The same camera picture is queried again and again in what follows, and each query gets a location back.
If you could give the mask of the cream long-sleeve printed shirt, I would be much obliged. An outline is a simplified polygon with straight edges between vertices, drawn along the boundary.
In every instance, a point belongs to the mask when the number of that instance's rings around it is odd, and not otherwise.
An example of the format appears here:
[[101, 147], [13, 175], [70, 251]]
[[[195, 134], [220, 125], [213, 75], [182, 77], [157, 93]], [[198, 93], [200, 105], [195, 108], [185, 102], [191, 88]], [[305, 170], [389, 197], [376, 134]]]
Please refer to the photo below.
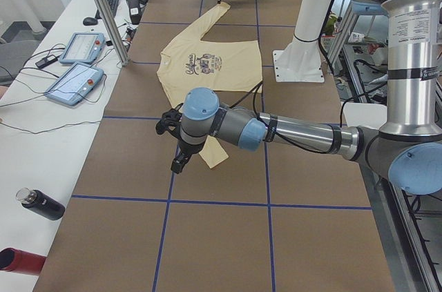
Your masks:
[[223, 104], [217, 95], [256, 90], [262, 81], [257, 41], [202, 39], [229, 8], [215, 5], [178, 34], [162, 50], [157, 72], [172, 108], [182, 113], [179, 135], [202, 137], [198, 154], [211, 168], [228, 157], [220, 140], [255, 151], [267, 132], [252, 112]]

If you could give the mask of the near blue teach pendant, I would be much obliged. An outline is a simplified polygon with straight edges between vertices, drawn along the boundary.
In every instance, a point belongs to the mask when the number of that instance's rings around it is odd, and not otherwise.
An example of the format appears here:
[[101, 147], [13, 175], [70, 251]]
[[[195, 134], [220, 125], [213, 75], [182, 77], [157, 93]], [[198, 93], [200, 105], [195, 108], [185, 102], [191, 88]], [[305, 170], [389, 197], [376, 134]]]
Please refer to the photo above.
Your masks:
[[74, 63], [44, 93], [44, 96], [67, 106], [83, 101], [102, 80], [104, 71], [84, 63]]

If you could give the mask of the blue teach pendant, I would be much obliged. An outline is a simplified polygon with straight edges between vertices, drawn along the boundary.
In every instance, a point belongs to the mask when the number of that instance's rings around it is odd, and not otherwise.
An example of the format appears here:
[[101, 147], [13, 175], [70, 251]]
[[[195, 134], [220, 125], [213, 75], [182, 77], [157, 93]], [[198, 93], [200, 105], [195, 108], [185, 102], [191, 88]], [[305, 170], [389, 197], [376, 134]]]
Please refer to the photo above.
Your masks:
[[103, 33], [75, 32], [58, 61], [64, 65], [71, 65], [76, 62], [92, 64], [100, 55], [105, 43]]
[[44, 93], [44, 96], [67, 106], [83, 101], [102, 80], [104, 71], [84, 63], [74, 63]]

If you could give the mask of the black computer mouse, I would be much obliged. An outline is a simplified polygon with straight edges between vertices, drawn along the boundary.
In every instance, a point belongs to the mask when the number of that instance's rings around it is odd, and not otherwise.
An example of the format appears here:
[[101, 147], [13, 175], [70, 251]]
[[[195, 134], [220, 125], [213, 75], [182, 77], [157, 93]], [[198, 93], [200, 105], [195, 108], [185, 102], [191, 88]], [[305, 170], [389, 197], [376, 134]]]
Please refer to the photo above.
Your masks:
[[84, 26], [95, 26], [98, 24], [98, 20], [94, 17], [85, 17], [82, 23]]

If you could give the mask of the far blue teach pendant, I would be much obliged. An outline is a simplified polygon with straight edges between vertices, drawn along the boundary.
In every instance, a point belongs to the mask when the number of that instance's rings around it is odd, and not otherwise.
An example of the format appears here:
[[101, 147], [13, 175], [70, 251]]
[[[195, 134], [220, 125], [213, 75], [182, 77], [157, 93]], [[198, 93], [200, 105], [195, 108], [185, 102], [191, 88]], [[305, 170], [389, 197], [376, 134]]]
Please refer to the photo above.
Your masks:
[[64, 65], [71, 65], [76, 62], [92, 64], [100, 55], [105, 43], [103, 33], [75, 32], [58, 61]]

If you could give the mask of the black water bottle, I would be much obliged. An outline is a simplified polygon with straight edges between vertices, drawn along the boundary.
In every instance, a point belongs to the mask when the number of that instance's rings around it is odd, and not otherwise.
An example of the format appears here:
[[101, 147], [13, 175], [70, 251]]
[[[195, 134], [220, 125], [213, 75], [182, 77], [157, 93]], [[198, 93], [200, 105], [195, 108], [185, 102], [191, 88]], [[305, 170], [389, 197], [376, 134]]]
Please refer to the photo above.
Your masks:
[[52, 221], [62, 218], [66, 210], [63, 204], [40, 190], [22, 188], [17, 191], [16, 199], [24, 208]]

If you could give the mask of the small black device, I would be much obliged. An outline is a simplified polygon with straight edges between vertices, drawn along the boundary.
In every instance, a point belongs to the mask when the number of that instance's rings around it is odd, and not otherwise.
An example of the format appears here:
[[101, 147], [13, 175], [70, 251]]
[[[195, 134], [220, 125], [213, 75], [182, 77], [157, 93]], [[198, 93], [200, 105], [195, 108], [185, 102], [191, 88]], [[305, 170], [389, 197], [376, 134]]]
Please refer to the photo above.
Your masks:
[[44, 58], [40, 59], [39, 61], [37, 61], [35, 63], [35, 65], [39, 69], [43, 69], [43, 68], [46, 68], [49, 65], [55, 63], [56, 61], [58, 61], [58, 57], [54, 56], [54, 55], [50, 55], [50, 56], [44, 57]]

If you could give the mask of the red bottle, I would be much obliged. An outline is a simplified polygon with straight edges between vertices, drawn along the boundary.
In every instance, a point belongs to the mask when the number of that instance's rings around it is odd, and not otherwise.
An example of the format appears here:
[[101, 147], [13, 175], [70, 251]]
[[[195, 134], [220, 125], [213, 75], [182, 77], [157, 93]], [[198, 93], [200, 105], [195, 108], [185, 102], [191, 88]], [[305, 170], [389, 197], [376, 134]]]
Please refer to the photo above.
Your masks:
[[39, 275], [45, 264], [46, 256], [29, 253], [14, 248], [1, 251], [1, 271], [25, 275]]

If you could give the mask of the white plastic chair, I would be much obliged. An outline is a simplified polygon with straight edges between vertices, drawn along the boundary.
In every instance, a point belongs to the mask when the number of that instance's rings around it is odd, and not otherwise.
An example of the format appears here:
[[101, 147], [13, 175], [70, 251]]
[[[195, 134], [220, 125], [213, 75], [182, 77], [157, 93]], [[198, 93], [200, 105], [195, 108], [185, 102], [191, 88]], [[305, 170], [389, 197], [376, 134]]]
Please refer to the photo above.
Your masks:
[[387, 121], [387, 107], [380, 104], [349, 102], [345, 105], [343, 114], [347, 126], [379, 129]]

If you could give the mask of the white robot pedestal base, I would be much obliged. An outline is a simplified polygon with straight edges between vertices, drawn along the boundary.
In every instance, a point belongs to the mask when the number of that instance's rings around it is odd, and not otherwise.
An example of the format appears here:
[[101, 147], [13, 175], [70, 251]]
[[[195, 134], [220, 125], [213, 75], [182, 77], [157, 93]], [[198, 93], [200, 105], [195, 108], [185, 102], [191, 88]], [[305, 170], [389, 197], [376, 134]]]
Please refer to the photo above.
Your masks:
[[291, 43], [273, 52], [277, 82], [323, 83], [320, 36], [333, 0], [302, 0]]

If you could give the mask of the aluminium frame post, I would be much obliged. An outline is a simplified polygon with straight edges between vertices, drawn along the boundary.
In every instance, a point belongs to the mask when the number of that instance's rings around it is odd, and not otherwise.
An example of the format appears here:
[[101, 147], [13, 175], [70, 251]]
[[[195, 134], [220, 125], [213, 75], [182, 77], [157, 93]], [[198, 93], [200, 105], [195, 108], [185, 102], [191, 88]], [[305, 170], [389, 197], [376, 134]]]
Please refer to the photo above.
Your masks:
[[122, 66], [126, 66], [129, 63], [128, 54], [123, 44], [122, 38], [119, 35], [119, 30], [115, 23], [111, 8], [107, 0], [94, 0], [94, 2], [104, 22], [104, 26], [106, 28], [108, 36], [113, 43], [113, 47], [117, 53], [119, 61]]

